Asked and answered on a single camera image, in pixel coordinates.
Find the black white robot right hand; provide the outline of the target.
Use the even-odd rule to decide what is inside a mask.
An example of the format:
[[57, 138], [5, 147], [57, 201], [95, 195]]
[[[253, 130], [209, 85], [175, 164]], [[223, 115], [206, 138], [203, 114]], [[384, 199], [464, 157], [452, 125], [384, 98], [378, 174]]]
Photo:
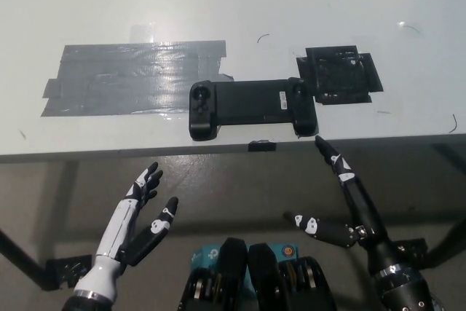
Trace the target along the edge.
[[293, 211], [284, 212], [284, 219], [309, 237], [324, 243], [343, 248], [359, 244], [367, 253], [368, 271], [372, 277], [383, 271], [394, 273], [397, 269], [411, 269], [412, 263], [389, 238], [374, 202], [344, 156], [320, 136], [315, 137], [315, 145], [338, 178], [351, 224], [332, 223], [316, 215]]

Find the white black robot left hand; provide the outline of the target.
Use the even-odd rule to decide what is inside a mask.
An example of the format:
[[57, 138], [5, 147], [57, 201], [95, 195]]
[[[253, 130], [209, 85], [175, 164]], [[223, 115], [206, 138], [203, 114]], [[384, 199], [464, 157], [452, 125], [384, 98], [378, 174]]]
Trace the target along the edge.
[[178, 209], [177, 197], [171, 197], [160, 214], [138, 235], [134, 234], [141, 210], [157, 196], [162, 175], [154, 162], [134, 180], [116, 206], [95, 253], [94, 264], [76, 284], [74, 296], [113, 305], [117, 299], [117, 280], [126, 267], [139, 264], [166, 237]]

